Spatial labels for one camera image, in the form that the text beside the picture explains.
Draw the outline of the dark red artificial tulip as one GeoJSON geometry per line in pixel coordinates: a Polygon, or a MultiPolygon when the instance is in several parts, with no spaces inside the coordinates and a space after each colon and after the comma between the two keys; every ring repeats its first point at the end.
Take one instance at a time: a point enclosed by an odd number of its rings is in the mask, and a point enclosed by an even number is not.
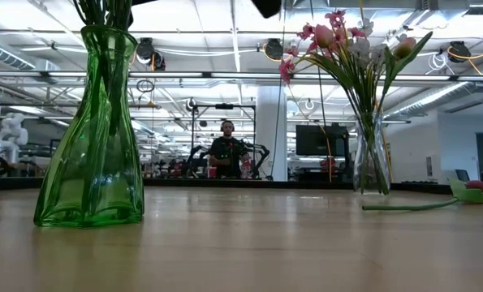
{"type": "Polygon", "coordinates": [[[452,198],[436,204],[415,205],[415,206],[385,206],[385,205],[364,205],[364,211],[425,211],[436,208],[443,208],[456,203],[483,204],[483,182],[463,182],[450,178],[452,198]]]}

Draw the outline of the person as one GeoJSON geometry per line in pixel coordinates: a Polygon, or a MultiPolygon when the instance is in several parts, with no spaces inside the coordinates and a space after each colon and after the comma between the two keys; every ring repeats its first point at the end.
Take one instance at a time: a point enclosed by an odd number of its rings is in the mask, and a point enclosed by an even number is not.
{"type": "Polygon", "coordinates": [[[244,144],[232,136],[234,130],[231,121],[224,121],[220,126],[222,136],[210,147],[209,162],[216,168],[216,178],[241,178],[240,163],[250,158],[244,144]]]}

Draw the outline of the clear glass vase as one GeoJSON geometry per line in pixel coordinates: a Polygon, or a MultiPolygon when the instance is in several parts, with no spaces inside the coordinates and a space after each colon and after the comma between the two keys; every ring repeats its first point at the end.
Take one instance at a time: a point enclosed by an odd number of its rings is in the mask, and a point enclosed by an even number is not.
{"type": "Polygon", "coordinates": [[[357,123],[353,188],[361,195],[389,195],[390,171],[382,135],[382,117],[364,113],[357,123]]]}

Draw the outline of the red artificial flower bunch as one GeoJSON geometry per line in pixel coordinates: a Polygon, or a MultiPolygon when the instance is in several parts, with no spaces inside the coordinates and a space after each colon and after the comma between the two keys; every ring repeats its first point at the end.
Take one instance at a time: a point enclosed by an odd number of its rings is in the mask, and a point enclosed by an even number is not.
{"type": "Polygon", "coordinates": [[[83,109],[89,111],[92,131],[116,135],[123,122],[128,59],[136,41],[128,33],[137,0],[72,0],[84,23],[88,51],[88,84],[83,109]]]}

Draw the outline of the bright pink artificial tulip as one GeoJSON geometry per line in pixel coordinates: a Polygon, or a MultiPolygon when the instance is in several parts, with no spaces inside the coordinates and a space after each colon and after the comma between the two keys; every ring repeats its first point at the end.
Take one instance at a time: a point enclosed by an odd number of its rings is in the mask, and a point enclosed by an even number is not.
{"type": "Polygon", "coordinates": [[[352,40],[344,26],[328,28],[317,25],[313,39],[319,49],[314,54],[317,66],[331,75],[343,88],[358,119],[362,114],[359,93],[361,81],[356,56],[350,51],[352,40]]]}

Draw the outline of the pink artificial flower bunch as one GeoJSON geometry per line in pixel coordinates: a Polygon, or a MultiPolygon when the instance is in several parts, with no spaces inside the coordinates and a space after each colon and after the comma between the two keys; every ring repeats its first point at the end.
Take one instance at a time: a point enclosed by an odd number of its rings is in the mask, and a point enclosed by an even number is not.
{"type": "MultiPolygon", "coordinates": [[[[346,21],[344,19],[345,14],[346,14],[345,10],[335,10],[335,11],[326,13],[325,18],[328,19],[329,23],[325,26],[327,26],[328,28],[339,28],[344,26],[345,29],[348,31],[350,28],[346,26],[346,21]]],[[[317,62],[314,57],[314,54],[319,52],[319,49],[317,48],[317,44],[313,39],[315,34],[315,27],[317,25],[313,26],[311,24],[305,24],[302,30],[297,33],[297,36],[302,41],[310,41],[310,44],[309,44],[309,47],[307,48],[306,53],[300,54],[298,48],[295,46],[292,46],[290,49],[287,50],[288,58],[283,59],[279,66],[281,78],[285,83],[288,84],[290,82],[292,75],[295,74],[298,66],[302,62],[307,62],[309,66],[316,67],[319,71],[323,71],[317,66],[317,62]]],[[[356,115],[355,115],[355,120],[356,120],[356,129],[357,129],[358,127],[357,123],[359,122],[359,119],[357,118],[356,115]]]]}

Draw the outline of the black monitor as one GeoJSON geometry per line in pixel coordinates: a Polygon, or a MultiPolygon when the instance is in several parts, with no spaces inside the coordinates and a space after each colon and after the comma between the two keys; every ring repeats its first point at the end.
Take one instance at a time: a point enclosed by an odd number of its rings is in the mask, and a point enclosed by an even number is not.
{"type": "Polygon", "coordinates": [[[296,125],[295,152],[301,156],[345,157],[349,149],[349,133],[337,123],[331,126],[296,125]]]}

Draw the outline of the white veined artificial flower bunch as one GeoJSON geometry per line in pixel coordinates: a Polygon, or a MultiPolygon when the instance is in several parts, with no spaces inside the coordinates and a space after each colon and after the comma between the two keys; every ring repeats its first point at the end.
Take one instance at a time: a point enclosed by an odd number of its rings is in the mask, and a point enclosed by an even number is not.
{"type": "Polygon", "coordinates": [[[350,28],[348,46],[353,61],[354,102],[360,118],[371,119],[375,115],[380,98],[377,97],[378,80],[385,70],[385,44],[371,45],[374,22],[363,18],[358,26],[350,28]]]}

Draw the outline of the green glass vase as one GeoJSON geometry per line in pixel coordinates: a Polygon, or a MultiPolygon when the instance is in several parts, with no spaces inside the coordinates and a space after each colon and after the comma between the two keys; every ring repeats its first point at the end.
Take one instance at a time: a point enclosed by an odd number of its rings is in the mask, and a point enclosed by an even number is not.
{"type": "Polygon", "coordinates": [[[88,51],[83,100],[45,172],[33,222],[78,228],[139,223],[144,186],[127,100],[128,61],[137,42],[116,28],[81,32],[88,51]]]}

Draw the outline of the pale pink-green artificial tulip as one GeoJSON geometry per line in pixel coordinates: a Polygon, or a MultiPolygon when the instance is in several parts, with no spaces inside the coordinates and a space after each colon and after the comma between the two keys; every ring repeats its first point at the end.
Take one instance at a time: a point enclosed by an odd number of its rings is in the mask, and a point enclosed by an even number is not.
{"type": "Polygon", "coordinates": [[[373,189],[380,195],[388,195],[390,192],[389,162],[382,133],[385,97],[397,75],[417,57],[431,36],[432,33],[429,32],[417,41],[414,37],[402,34],[399,43],[393,49],[382,45],[375,47],[371,53],[368,75],[372,77],[369,83],[372,85],[373,97],[368,150],[376,178],[376,186],[373,189]]]}

